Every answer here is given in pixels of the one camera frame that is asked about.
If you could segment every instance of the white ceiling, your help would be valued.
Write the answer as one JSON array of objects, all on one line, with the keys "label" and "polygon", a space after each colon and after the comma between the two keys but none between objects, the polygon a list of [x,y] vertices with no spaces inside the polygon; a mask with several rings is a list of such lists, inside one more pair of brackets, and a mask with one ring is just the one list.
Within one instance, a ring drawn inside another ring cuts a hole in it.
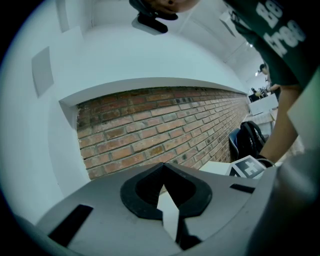
[{"label": "white ceiling", "polygon": [[[226,10],[222,0],[201,0],[192,10],[178,13],[178,20],[161,22],[171,33],[180,34],[214,53],[237,73],[241,66],[260,56],[241,35],[236,33],[234,37],[219,20]],[[128,0],[95,0],[93,25],[131,24],[137,14]],[[256,69],[246,71],[243,82],[254,77]]]}]

